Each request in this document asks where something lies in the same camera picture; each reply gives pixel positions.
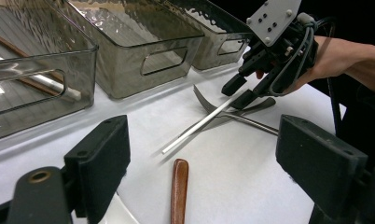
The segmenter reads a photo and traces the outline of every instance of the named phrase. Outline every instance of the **plastic bin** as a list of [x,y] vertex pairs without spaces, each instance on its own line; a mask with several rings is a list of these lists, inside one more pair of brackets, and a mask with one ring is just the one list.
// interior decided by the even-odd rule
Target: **plastic bin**
[[97,49],[45,0],[0,1],[0,138],[92,106]]
[[202,32],[151,0],[54,4],[97,41],[96,82],[114,99],[186,76],[203,38]]
[[207,0],[158,0],[170,11],[204,32],[193,66],[199,70],[237,63],[253,31],[242,21]]

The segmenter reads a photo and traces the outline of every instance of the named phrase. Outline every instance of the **white tabletop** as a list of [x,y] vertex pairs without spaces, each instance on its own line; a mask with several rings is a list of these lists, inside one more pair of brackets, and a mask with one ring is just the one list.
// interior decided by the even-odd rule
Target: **white tabletop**
[[[193,84],[214,105],[242,62],[186,77],[122,100],[96,86],[94,105],[0,139],[0,203],[11,200],[16,181],[43,166],[63,167],[63,156],[101,121],[127,115],[131,163],[118,194],[142,224],[170,223],[174,160],[189,163],[186,223],[307,224],[313,201],[275,160],[277,137],[238,121],[189,137],[183,147],[161,151],[207,114]],[[244,88],[253,89],[255,75]],[[264,99],[257,99],[256,104]],[[282,114],[310,120],[334,133],[330,100],[306,85],[276,105],[247,115],[277,128]]]

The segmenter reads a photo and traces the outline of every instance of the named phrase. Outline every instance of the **white table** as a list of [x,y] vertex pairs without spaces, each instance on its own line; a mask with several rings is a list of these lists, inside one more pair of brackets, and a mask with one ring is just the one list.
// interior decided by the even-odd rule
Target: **white table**
[[[12,198],[22,175],[43,166],[63,167],[64,154],[101,121],[127,115],[132,161],[118,194],[140,223],[170,223],[177,158],[189,163],[186,223],[308,223],[313,201],[276,162],[277,138],[272,134],[232,121],[190,137],[180,150],[161,154],[207,115],[192,85],[221,105],[227,97],[220,90],[241,63],[191,69],[184,78],[117,101],[96,86],[93,107],[0,139],[0,203]],[[245,87],[253,89],[257,83],[252,75]],[[330,100],[320,91],[306,85],[275,100],[276,105],[247,117],[278,128],[281,115],[288,114],[334,133]]]

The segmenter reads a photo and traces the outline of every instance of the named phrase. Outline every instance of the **metal tool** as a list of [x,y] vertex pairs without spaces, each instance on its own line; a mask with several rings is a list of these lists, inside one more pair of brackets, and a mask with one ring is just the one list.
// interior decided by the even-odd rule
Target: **metal tool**
[[[208,102],[205,99],[205,97],[201,94],[201,92],[196,87],[196,85],[194,85],[193,90],[194,90],[194,93],[196,94],[197,99],[199,100],[202,107],[204,107],[204,109],[207,111],[208,114],[217,109],[217,107],[215,105],[212,105],[210,102]],[[268,125],[262,124],[260,122],[257,122],[257,121],[254,121],[254,120],[247,119],[247,118],[243,117],[243,115],[257,112],[259,110],[268,108],[272,105],[275,105],[275,100],[273,98],[269,97],[265,101],[261,102],[258,105],[253,105],[251,107],[248,107],[248,108],[245,108],[245,109],[242,109],[242,110],[236,110],[236,111],[230,111],[230,112],[227,112],[227,111],[224,110],[224,111],[220,112],[219,114],[217,114],[213,119],[209,120],[205,125],[201,126],[200,129],[198,129],[194,133],[198,133],[198,132],[202,132],[202,131],[212,129],[214,127],[225,124],[225,123],[230,122],[232,120],[238,120],[238,121],[244,122],[248,125],[259,128],[259,129],[261,129],[261,130],[263,130],[267,133],[278,135],[278,130],[276,130],[276,129],[268,126]],[[194,125],[196,125],[196,123],[194,123],[193,125],[188,127],[180,135],[186,133]]]

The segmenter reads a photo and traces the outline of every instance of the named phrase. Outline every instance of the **clear plastic bin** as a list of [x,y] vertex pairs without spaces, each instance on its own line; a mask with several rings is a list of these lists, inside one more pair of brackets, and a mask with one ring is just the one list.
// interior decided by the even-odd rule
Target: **clear plastic bin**
[[204,32],[193,66],[199,70],[242,57],[254,32],[242,21],[207,0],[157,0],[170,11]]
[[0,1],[0,138],[92,106],[97,49],[45,0]]
[[96,82],[125,98],[188,74],[203,33],[151,0],[56,0],[99,45]]

